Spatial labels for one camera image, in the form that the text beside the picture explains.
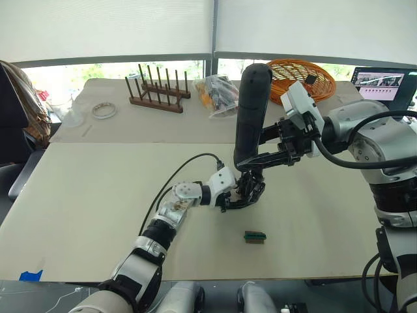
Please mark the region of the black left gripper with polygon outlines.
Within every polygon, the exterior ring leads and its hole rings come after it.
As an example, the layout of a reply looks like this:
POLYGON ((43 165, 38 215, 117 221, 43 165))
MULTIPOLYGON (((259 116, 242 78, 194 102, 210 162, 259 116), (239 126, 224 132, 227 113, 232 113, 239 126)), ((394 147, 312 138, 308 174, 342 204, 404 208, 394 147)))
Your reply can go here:
MULTIPOLYGON (((240 181, 237 181, 233 187, 233 192, 236 196, 242 195, 242 187, 240 181)), ((245 207, 249 207, 257 203, 257 200, 237 200, 232 201, 232 192, 224 192, 218 196, 218 206, 220 211, 225 213, 230 210, 239 210, 245 207)))

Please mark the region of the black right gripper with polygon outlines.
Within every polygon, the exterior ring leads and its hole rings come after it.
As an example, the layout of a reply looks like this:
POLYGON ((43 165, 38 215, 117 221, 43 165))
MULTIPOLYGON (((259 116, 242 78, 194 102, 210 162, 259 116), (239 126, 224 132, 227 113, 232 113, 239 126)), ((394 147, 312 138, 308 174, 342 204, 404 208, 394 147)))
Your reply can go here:
POLYGON ((261 153, 240 162, 241 170, 271 168, 279 165, 292 166, 313 151, 315 127, 299 129, 290 119, 281 118, 277 123, 262 129, 259 144, 280 139, 278 152, 261 153))

